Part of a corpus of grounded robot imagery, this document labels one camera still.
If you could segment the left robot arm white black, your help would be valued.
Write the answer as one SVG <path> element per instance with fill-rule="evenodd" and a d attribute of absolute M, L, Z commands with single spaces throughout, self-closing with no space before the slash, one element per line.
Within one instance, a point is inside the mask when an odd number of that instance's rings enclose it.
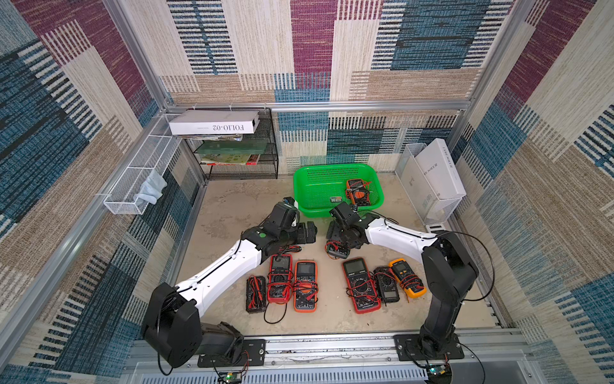
<path fill-rule="evenodd" d="M 158 361 L 179 368 L 195 355 L 209 355 L 240 363 L 243 335 L 229 323 L 206 324 L 201 318 L 239 278 L 290 246 L 314 243 L 317 233 L 313 222 L 300 220 L 295 201 L 285 198 L 204 270 L 175 286 L 161 283 L 152 292 L 141 330 Z"/>

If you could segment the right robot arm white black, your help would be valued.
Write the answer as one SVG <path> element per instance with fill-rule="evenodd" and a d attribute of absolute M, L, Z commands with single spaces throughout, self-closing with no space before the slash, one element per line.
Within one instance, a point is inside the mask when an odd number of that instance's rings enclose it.
<path fill-rule="evenodd" d="M 479 270 L 457 235 L 410 230 L 378 214 L 359 214 L 347 203 L 335 206 L 330 215 L 340 229 L 342 243 L 349 248 L 383 246 L 416 259 L 424 268 L 431 293 L 429 312 L 418 334 L 394 337 L 399 359 L 432 362 L 464 358 L 455 324 Z"/>

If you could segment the orange clamp multimeter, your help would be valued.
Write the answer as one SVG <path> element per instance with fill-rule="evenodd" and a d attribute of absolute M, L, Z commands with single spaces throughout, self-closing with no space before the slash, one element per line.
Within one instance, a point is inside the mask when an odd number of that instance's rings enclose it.
<path fill-rule="evenodd" d="M 370 206 L 369 185 L 371 182 L 366 182 L 363 179 L 350 179 L 346 182 L 345 195 L 353 206 Z"/>

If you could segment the small dark green multimeter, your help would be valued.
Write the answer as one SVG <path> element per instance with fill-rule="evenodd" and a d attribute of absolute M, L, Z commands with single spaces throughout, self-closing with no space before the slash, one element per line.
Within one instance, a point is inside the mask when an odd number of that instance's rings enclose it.
<path fill-rule="evenodd" d="M 348 259 L 350 249 L 339 241 L 328 240 L 325 244 L 325 252 L 331 259 Z"/>

